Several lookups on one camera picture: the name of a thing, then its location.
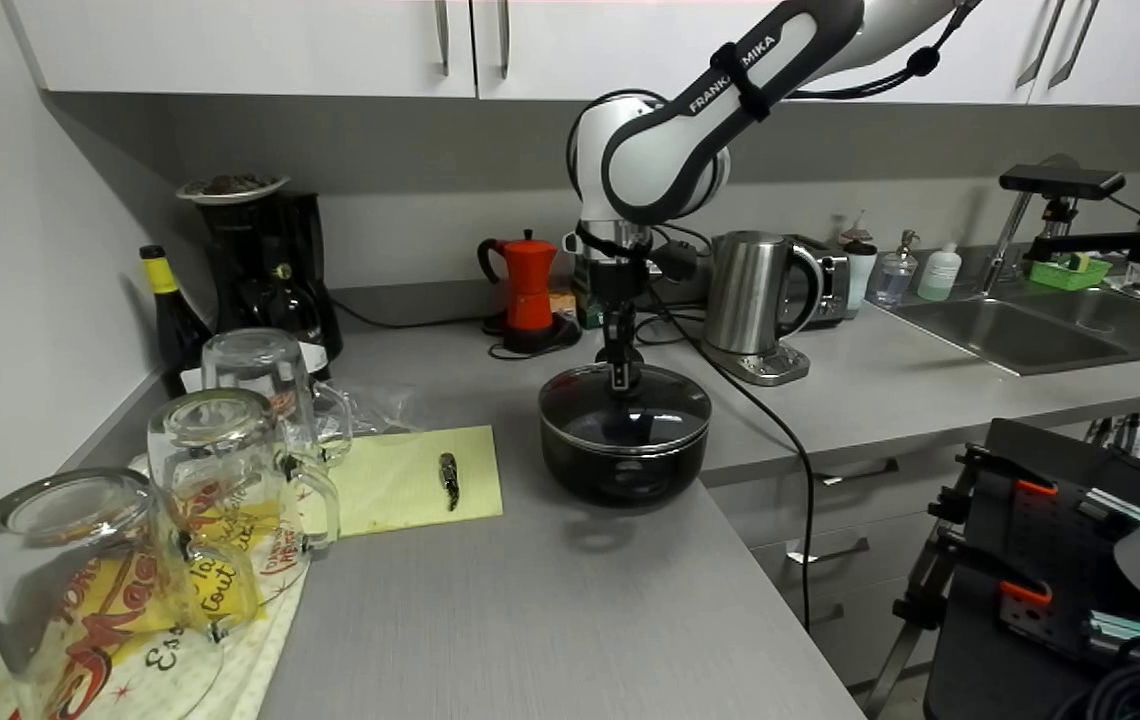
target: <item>drinking glass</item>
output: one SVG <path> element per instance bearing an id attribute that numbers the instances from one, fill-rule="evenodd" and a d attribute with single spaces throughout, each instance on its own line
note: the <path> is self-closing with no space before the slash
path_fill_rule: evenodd
<path id="1" fill-rule="evenodd" d="M 263 395 L 212 387 L 172 399 L 148 424 L 154 479 L 172 497 L 186 531 L 243 555 L 258 602 L 275 602 L 303 574 L 303 555 L 335 539 L 335 497 L 318 473 L 275 465 L 275 421 Z M 254 616 L 254 594 L 215 612 Z"/>
<path id="2" fill-rule="evenodd" d="M 335 462 L 351 444 L 351 399 L 314 383 L 300 344 L 282 327 L 231 327 L 205 344 L 205 387 L 248 387 L 282 421 L 295 462 Z"/>
<path id="3" fill-rule="evenodd" d="M 0 662 L 26 720 L 186 716 L 219 675 L 155 486 L 62 473 L 0 501 Z"/>

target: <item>gray countertop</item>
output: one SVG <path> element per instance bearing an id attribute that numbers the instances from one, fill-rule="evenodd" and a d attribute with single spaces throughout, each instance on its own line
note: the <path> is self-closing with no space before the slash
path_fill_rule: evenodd
<path id="1" fill-rule="evenodd" d="M 410 421 L 429 424 L 419 395 L 526 387 L 532 410 L 550 377 L 591 364 L 602 349 L 590 334 L 576 349 L 498 364 L 488 344 L 469 324 L 351 338 L 334 372 L 361 391 L 392 391 Z M 815 462 L 978 441 L 992 415 L 1050 430 L 1140 410 L 1140 364 L 1012 377 L 886 310 L 863 310 L 855 319 L 824 334 L 789 338 L 789 344 L 811 360 L 811 372 L 785 387 L 758 387 L 758 395 L 802 434 Z M 645 356 L 713 391 L 710 475 L 789 458 L 781 434 L 698 352 L 674 344 L 645 349 Z"/>
<path id="2" fill-rule="evenodd" d="M 263 716 L 859 716 L 700 486 L 622 518 L 550 479 L 538 387 L 590 364 L 595 338 L 514 364 L 488 360 L 488 344 L 469 324 L 350 338 L 334 377 L 365 412 L 498 430 L 510 514 L 334 550 Z M 761 399 L 815 462 L 935 448 L 979 438 L 992 415 L 1067 424 L 1140 410 L 1140 364 L 1020 382 L 881 310 L 792 349 L 811 356 L 811 377 Z M 789 458 L 698 352 L 645 356 L 715 399 L 706 479 Z"/>
<path id="3" fill-rule="evenodd" d="M 263 716 L 859 716 L 706 489 L 595 514 L 550 479 L 530 391 L 433 410 L 498 430 L 505 518 L 325 555 Z"/>

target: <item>stainless steel kettle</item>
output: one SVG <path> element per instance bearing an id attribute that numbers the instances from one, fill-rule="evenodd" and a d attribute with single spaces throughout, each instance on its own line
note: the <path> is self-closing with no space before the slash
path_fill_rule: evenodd
<path id="1" fill-rule="evenodd" d="M 781 324 L 785 280 L 802 270 L 807 294 L 802 311 Z M 807 356 L 781 344 L 803 327 L 824 294 L 815 258 L 785 231 L 728 231 L 713 241 L 713 303 L 706 324 L 706 352 L 745 383 L 789 383 L 807 377 Z"/>

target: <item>lower cabinet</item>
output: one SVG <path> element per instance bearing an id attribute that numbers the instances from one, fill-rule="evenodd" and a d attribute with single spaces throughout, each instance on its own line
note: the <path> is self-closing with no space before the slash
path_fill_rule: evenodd
<path id="1" fill-rule="evenodd" d="M 811 639 L 845 684 L 873 684 L 901 631 L 893 602 L 931 531 L 929 505 L 960 475 L 960 444 L 815 470 L 815 524 L 807 555 Z M 785 465 L 768 473 L 715 473 L 706 479 L 761 570 L 802 616 L 803 486 Z M 914 666 L 931 662 L 931 631 Z"/>

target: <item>drawer handle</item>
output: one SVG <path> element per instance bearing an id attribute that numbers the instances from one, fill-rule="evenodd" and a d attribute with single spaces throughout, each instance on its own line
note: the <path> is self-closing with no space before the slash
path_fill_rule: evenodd
<path id="1" fill-rule="evenodd" d="M 893 475 L 893 473 L 901 473 L 898 458 L 887 458 L 881 470 L 815 473 L 815 479 L 821 479 L 824 489 L 840 489 L 840 486 L 849 486 L 849 479 L 873 479 L 873 475 Z"/>
<path id="2" fill-rule="evenodd" d="M 802 570 L 803 570 L 803 566 L 815 570 L 815 566 L 828 566 L 828 559 L 859 555 L 859 551 L 869 551 L 869 550 L 873 550 L 873 539 L 855 538 L 855 546 L 849 546 L 849 550 L 821 551 L 821 555 L 815 555 L 815 551 L 803 555 L 803 551 L 792 550 L 792 551 L 785 551 L 785 559 L 789 559 L 789 566 L 802 566 Z"/>
<path id="3" fill-rule="evenodd" d="M 1016 72 L 1016 89 L 1039 77 L 1044 58 L 1050 58 L 1050 41 L 1051 41 L 1058 20 L 1061 20 L 1061 4 L 1065 4 L 1065 0 L 1051 0 L 1051 9 L 1044 4 L 1044 15 L 1039 15 L 1039 26 L 1035 26 L 1035 41 L 1032 41 L 1032 58 L 1029 58 L 1029 66 Z"/>
<path id="4" fill-rule="evenodd" d="M 514 77 L 514 0 L 500 0 L 500 81 Z"/>
<path id="5" fill-rule="evenodd" d="M 446 77 L 452 77 L 448 0 L 436 0 L 436 33 L 441 33 L 441 66 L 446 66 Z"/>
<path id="6" fill-rule="evenodd" d="M 1095 4 L 1100 4 L 1100 0 L 1094 0 L 1094 4 L 1085 9 L 1089 15 L 1085 15 L 1085 20 L 1081 20 L 1081 28 L 1075 28 L 1071 52 L 1058 66 L 1058 72 L 1051 72 L 1050 89 L 1058 89 L 1058 83 L 1065 83 L 1065 81 L 1071 81 L 1071 77 L 1075 77 L 1075 66 L 1081 66 L 1085 41 L 1089 41 L 1089 33 L 1094 33 Z"/>

